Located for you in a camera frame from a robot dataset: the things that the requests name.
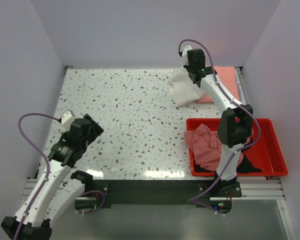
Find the white printed t shirt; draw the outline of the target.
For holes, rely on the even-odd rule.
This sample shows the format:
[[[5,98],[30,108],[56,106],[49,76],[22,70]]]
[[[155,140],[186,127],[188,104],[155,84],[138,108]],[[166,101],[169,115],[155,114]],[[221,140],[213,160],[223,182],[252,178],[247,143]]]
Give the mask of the white printed t shirt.
[[[202,98],[206,93],[190,79],[185,68],[178,69],[170,79],[172,88],[169,92],[176,107],[181,107]]]

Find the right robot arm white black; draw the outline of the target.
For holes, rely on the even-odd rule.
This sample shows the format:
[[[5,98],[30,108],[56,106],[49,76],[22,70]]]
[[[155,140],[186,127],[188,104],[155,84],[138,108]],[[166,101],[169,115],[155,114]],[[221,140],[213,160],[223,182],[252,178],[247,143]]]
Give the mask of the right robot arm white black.
[[[242,148],[252,135],[253,108],[243,105],[221,82],[213,66],[206,65],[202,49],[185,47],[179,53],[186,59],[184,68],[192,82],[207,93],[221,114],[217,136],[222,144],[220,162],[216,170],[218,181],[213,183],[213,192],[225,196],[231,186],[228,181],[237,177],[237,165]]]

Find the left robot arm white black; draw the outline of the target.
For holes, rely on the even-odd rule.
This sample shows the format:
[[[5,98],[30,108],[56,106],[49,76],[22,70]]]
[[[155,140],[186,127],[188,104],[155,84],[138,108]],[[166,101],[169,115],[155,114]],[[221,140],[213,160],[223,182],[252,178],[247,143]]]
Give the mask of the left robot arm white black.
[[[89,114],[77,118],[71,110],[63,113],[58,122],[65,132],[49,155],[43,157],[46,167],[41,177],[14,216],[6,216],[1,223],[11,240],[48,240],[53,224],[78,197],[101,197],[101,203],[90,213],[105,203],[106,195],[94,187],[92,175],[80,170],[71,173],[104,130]]]

